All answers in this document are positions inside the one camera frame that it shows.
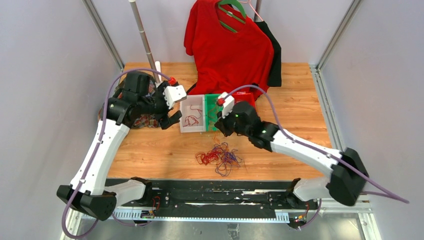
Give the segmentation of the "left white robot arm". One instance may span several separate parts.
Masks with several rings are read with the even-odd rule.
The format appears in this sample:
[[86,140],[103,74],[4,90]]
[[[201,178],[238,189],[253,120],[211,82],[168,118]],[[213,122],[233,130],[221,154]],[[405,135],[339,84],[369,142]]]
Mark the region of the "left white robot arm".
[[115,209],[131,201],[149,206],[153,201],[152,182],[132,177],[126,182],[106,186],[116,153],[141,117],[153,117],[161,129],[177,124],[181,111],[169,115],[175,103],[187,93],[174,78],[159,84],[142,71],[126,74],[110,97],[105,116],[98,121],[95,138],[77,174],[69,185],[60,185],[56,195],[70,208],[99,221],[107,220]]

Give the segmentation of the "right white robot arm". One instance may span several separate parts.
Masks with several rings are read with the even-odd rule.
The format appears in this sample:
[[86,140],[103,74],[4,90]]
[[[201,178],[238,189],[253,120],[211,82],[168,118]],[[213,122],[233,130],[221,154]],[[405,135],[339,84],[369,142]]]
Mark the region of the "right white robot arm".
[[368,176],[356,150],[349,147],[343,151],[327,148],[291,134],[276,123],[261,120],[256,109],[246,101],[235,103],[228,98],[220,98],[217,104],[222,110],[217,114],[215,127],[224,136],[233,133],[245,136],[259,149],[287,155],[324,175],[293,180],[285,195],[291,208],[297,209],[306,201],[321,198],[333,198],[349,207],[356,204]]

